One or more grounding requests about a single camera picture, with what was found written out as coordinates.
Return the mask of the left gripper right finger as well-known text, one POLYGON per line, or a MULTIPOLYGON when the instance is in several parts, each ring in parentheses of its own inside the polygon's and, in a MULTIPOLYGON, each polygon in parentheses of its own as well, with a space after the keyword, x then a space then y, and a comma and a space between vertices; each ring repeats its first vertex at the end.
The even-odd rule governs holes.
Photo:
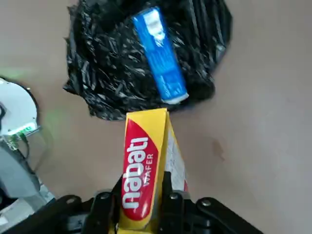
POLYGON ((165 172, 158 219, 159 234, 261 234, 258 228, 212 197, 192 202, 189 193, 174 190, 165 172))

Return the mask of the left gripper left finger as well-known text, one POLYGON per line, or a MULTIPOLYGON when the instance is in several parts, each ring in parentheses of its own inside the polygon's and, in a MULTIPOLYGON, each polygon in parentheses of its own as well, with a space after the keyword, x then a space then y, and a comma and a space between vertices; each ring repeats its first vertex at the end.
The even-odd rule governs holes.
POLYGON ((113 189, 82 201, 77 195, 53 199, 6 234, 108 234, 115 233, 119 216, 121 178, 113 189))

